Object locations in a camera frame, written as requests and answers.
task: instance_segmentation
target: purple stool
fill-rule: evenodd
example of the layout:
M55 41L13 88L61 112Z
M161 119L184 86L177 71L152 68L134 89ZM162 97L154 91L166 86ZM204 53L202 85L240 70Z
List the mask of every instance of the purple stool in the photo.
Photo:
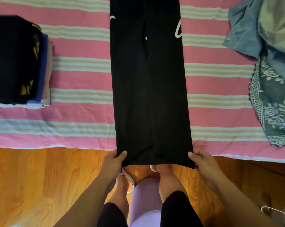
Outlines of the purple stool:
M133 191L129 216L130 227L160 227L163 203L158 192L160 180L146 178Z

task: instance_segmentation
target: pink striped fabric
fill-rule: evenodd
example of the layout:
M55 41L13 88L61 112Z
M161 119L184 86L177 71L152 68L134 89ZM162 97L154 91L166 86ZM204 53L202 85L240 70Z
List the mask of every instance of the pink striped fabric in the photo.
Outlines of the pink striped fabric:
M240 1L180 0L193 146L285 163L247 97L255 61L222 46ZM114 149L109 0L0 0L0 14L40 25L54 45L51 106L0 109L0 147Z

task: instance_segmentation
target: person's left arm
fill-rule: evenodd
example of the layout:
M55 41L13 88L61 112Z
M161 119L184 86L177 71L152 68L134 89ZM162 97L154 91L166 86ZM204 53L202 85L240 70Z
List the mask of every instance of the person's left arm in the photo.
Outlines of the person's left arm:
M118 157L116 157L116 150L107 154L99 175L54 227L96 226L106 197L115 185L122 161L126 156L126 151Z

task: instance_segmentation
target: forearm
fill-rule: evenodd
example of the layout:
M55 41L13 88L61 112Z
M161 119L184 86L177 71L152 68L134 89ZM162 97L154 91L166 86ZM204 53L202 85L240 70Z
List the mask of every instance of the forearm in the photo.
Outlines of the forearm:
M54 227L96 226L108 195L107 190L107 183L96 177Z
M217 183L217 195L236 227L278 227L274 221L244 195L228 178Z

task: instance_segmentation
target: green floral fabric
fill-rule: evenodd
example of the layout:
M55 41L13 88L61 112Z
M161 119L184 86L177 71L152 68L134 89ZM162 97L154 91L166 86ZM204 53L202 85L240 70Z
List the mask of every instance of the green floral fabric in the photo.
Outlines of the green floral fabric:
M274 146L284 146L285 79L269 66L266 53L256 62L249 99L268 140Z

